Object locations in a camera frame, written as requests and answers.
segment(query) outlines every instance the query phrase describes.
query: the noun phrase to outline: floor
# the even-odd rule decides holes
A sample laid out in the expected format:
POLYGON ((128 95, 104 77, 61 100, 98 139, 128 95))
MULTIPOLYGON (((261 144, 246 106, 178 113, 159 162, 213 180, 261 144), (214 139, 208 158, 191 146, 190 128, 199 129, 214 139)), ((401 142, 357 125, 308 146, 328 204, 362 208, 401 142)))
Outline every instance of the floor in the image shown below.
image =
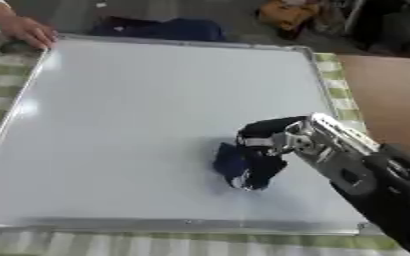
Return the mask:
POLYGON ((41 0, 9 2, 21 14, 50 23, 61 32, 85 31, 101 15, 153 20, 183 17, 213 20, 234 42, 306 45, 318 52, 364 54, 344 38, 327 37, 311 31, 304 31, 296 41, 279 38, 273 29, 253 17, 253 11, 265 0, 46 0, 45 5, 41 0))

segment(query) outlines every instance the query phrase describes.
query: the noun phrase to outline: dark blue clothing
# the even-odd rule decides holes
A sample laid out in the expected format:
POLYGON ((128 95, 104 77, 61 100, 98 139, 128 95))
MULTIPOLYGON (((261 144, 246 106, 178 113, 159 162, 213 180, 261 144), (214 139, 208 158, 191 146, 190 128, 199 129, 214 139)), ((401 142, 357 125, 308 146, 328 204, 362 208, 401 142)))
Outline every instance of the dark blue clothing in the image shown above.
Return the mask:
POLYGON ((90 35, 139 37, 180 41, 225 41, 222 29, 209 20, 173 19, 167 22, 108 18, 90 35))

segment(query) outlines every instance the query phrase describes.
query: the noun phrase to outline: aluminum whiteboard frame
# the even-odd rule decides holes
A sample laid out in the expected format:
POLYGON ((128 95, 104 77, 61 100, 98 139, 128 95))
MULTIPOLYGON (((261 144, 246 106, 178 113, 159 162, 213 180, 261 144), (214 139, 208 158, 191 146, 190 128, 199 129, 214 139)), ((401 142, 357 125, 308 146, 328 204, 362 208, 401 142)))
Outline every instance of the aluminum whiteboard frame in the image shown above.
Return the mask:
MULTIPOLYGON (((62 35, 61 39, 82 39, 105 42, 122 42, 122 43, 138 43, 138 44, 168 44, 182 45, 195 47, 217 47, 217 48, 242 48, 242 49, 257 49, 257 50, 279 50, 279 51, 296 51, 303 53, 309 60, 310 66, 314 71, 318 81, 320 82, 320 92, 324 103, 328 110, 336 115, 334 107, 329 103, 328 92, 325 90, 324 81, 318 71, 312 51, 307 47, 292 46, 264 46, 264 45, 247 45, 247 44, 232 44, 232 43, 206 43, 206 42, 184 42, 184 41, 168 41, 168 40, 148 40, 137 38, 110 38, 110 37, 92 37, 80 35, 62 35)), ((23 89, 14 100, 7 116, 0 126, 0 135, 7 128, 12 117, 12 113, 19 104, 21 98, 26 93, 28 88, 33 84, 33 81, 38 76, 42 63, 48 56, 49 51, 44 51, 40 56, 36 66, 31 72, 29 79, 26 81, 23 89)), ((357 228, 346 229, 331 223, 303 223, 303 222, 274 222, 274 221, 218 221, 218 220, 188 220, 188 219, 0 219, 0 228, 3 229, 51 229, 59 231, 107 231, 107 232, 124 232, 124 231, 157 231, 157 232, 207 232, 207 233, 255 233, 255 234, 300 234, 300 235, 357 235, 368 230, 369 235, 380 234, 374 228, 371 228, 368 223, 359 223, 357 228)))

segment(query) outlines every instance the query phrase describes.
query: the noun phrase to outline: brown bag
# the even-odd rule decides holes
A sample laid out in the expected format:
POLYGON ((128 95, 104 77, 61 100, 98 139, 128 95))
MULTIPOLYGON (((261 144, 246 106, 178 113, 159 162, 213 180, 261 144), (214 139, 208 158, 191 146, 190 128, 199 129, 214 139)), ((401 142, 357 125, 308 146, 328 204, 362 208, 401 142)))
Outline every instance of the brown bag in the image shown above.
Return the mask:
POLYGON ((258 19, 286 31, 298 28, 319 13, 319 4, 291 6, 280 0, 270 0, 259 8, 258 19))

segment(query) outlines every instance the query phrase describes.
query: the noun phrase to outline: wooden table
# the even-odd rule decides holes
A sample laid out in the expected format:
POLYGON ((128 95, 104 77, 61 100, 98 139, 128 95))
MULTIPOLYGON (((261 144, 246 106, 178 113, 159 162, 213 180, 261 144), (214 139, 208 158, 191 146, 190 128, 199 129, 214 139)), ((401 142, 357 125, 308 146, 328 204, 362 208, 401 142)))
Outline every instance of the wooden table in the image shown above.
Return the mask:
POLYGON ((340 56, 372 136, 410 150, 410 59, 340 56))

